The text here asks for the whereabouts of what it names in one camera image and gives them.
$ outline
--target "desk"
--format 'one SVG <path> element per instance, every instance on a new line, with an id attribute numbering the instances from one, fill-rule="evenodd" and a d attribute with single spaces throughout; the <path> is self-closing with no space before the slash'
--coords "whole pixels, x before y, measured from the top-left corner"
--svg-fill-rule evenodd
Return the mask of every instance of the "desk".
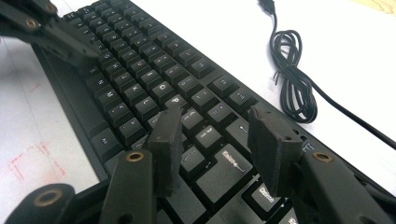
<path id="1" fill-rule="evenodd" d="M 87 6 L 92 1 L 52 2 L 59 8 L 59 15 L 62 16 Z M 276 86 L 273 80 L 276 69 L 268 50 L 273 20 L 262 12 L 256 0 L 135 0 L 134 2 L 272 105 L 280 108 L 281 86 L 279 84 Z M 396 124 L 394 116 L 396 111 L 392 103 L 392 98 L 396 95 L 394 88 L 396 17 L 350 0 L 276 1 L 276 14 L 278 30 L 293 29 L 302 36 L 304 50 L 298 67 L 340 105 L 390 138 L 396 139 L 393 127 Z M 24 195 L 40 185 L 54 181 L 65 182 L 72 184 L 79 192 L 97 182 L 97 179 L 84 155 L 80 154 L 78 142 L 59 103 L 53 99 L 53 90 L 30 47 L 8 38 L 2 39 L 0 46 L 2 68 L 0 99 L 3 102 L 0 105 L 2 114 L 0 171 L 2 177 L 7 177 L 6 183 L 2 181 L 0 190 L 2 195 L 8 195 L 5 199 L 0 199 L 2 208 L 0 222 L 3 222 Z M 30 72 L 38 73 L 37 77 L 30 77 L 26 70 L 22 76 L 20 67 L 25 69 L 28 67 Z M 10 74 L 18 71 L 20 75 L 17 77 Z M 35 107 L 33 103 L 38 99 L 34 99 L 32 92 L 42 87 L 46 89 L 45 102 L 52 97 L 54 103 Z M 12 98 L 13 95 L 9 93 L 13 91 L 23 92 L 22 96 L 19 94 L 22 98 Z M 396 150 L 338 112 L 318 94 L 315 93 L 315 97 L 318 103 L 318 118 L 302 127 L 383 188 L 396 195 Z M 22 102 L 25 99 L 31 109 L 18 107 L 27 113 L 16 116 L 10 105 L 17 106 L 18 104 L 12 102 Z M 42 112 L 41 109 L 46 109 L 45 113 L 49 112 L 49 114 L 57 111 L 59 116 L 48 122 L 43 121 L 44 117 L 36 116 Z M 30 125 L 34 128 L 29 131 L 19 126 L 17 127 L 19 129 L 11 134 L 9 131 L 13 128 L 9 123 L 11 120 L 19 120 L 21 122 L 18 123 L 21 125 L 23 123 L 21 118 L 33 122 Z M 41 121 L 37 126 L 35 122 L 38 120 Z M 62 138 L 58 138 L 56 133 L 61 133 Z M 72 146 L 72 149 L 62 150 L 65 144 Z M 47 155 L 50 157 L 44 158 L 44 162 L 52 169 L 52 176 L 55 178 L 44 178 L 40 182 L 34 182 L 32 179 L 25 184 L 18 182 L 21 177 L 15 173 L 15 169 L 12 171 L 12 166 L 9 165 L 12 165 L 12 160 L 17 160 L 22 153 L 29 151 L 29 148 L 38 148 L 35 150 L 44 153 L 46 150 L 49 152 Z"/>

